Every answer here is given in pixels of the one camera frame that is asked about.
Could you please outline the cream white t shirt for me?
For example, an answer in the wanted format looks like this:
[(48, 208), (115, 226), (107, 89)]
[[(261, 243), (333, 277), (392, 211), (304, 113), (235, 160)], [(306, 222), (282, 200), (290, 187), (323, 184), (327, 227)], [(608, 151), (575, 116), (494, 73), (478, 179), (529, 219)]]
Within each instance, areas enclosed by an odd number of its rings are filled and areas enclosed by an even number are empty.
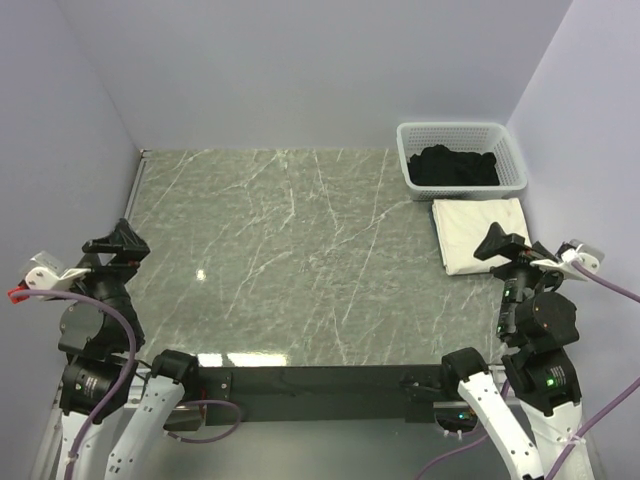
[(506, 234), (518, 234), (530, 244), (524, 212), (517, 198), (484, 201), (437, 199), (432, 204), (432, 215), (443, 266), (449, 276), (484, 274), (491, 267), (507, 262), (501, 256), (487, 261), (474, 257), (475, 250), (494, 222), (499, 223)]

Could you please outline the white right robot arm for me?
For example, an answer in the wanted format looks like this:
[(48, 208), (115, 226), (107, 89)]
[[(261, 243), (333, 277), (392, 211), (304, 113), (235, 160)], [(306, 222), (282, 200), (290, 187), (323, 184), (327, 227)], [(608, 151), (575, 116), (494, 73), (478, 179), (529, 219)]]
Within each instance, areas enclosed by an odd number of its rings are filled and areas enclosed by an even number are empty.
[(531, 430), (524, 431), (471, 347), (443, 356), (445, 390), (471, 407), (511, 478), (552, 479), (554, 462), (582, 420), (578, 376), (565, 351), (579, 339), (577, 308), (559, 293), (564, 276), (543, 264), (555, 258), (540, 243), (527, 245), (494, 222), (474, 256), (506, 260), (490, 270), (504, 283), (496, 334), (511, 350), (502, 364)]

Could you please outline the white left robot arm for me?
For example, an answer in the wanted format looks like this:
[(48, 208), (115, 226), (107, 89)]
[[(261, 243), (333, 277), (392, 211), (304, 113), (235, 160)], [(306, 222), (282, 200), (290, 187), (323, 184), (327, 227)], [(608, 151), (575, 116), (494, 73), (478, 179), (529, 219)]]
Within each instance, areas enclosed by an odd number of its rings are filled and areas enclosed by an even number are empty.
[(54, 286), (71, 301), (60, 321), (58, 348), (67, 357), (61, 379), (59, 479), (131, 479), (178, 403), (195, 391), (196, 357), (165, 350), (146, 375), (141, 404), (123, 433), (135, 356), (145, 336), (126, 284), (149, 254), (126, 219), (87, 241), (79, 264)]

